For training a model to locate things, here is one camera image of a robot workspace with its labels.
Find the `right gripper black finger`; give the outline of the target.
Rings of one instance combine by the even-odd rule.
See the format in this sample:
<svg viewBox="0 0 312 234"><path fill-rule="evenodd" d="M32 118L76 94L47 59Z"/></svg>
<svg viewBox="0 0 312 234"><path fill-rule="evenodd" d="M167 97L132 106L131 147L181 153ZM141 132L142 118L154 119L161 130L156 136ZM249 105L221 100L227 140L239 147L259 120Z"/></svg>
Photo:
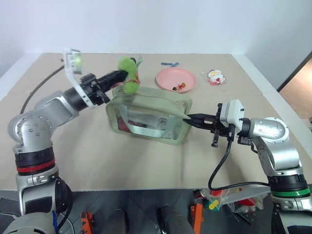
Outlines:
<svg viewBox="0 0 312 234"><path fill-rule="evenodd" d="M189 118L185 118L184 121L214 121L215 115L208 114L189 114L187 115Z"/></svg>
<svg viewBox="0 0 312 234"><path fill-rule="evenodd" d="M205 129L205 130L215 129L213 123L205 123L204 120L202 119L184 119L184 122L199 129Z"/></svg>

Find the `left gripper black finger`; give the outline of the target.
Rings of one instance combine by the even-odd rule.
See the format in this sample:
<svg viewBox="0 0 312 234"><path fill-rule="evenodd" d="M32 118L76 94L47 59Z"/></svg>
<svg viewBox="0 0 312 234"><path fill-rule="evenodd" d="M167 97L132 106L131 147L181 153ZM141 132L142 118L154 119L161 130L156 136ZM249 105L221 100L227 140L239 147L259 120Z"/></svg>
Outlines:
<svg viewBox="0 0 312 234"><path fill-rule="evenodd" d="M118 71L113 71L109 74L106 74L105 76L101 77L98 79L98 82L101 84L103 82L103 80L107 77L126 77L128 76L128 72L126 71L122 71L122 70L118 70Z"/></svg>
<svg viewBox="0 0 312 234"><path fill-rule="evenodd" d="M126 77L107 77L101 83L102 90L111 90L113 87L119 83L123 83L126 80Z"/></svg>

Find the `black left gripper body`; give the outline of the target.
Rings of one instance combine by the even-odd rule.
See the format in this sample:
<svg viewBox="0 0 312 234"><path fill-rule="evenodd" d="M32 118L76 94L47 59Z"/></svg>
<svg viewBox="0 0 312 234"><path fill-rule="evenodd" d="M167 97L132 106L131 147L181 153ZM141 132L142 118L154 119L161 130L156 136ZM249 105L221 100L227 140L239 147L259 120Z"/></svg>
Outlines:
<svg viewBox="0 0 312 234"><path fill-rule="evenodd" d="M106 95L106 76L96 78L89 73L81 78L80 86L94 105L102 105L108 103L110 98Z"/></svg>

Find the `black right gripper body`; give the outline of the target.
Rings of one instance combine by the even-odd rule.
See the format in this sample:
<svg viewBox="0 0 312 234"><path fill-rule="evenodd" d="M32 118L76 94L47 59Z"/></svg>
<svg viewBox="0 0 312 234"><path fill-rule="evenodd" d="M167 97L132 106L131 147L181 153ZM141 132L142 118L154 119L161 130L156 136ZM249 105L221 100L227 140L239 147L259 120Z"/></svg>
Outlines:
<svg viewBox="0 0 312 234"><path fill-rule="evenodd" d="M218 107L217 113L212 121L213 130L211 130L211 133L214 134L212 140L212 147L215 148L218 147L219 137L226 137L228 142L233 142L235 134L235 126L233 124L228 124L228 127L226 127L220 121L221 109L223 107L223 104L219 103L217 107Z"/></svg>

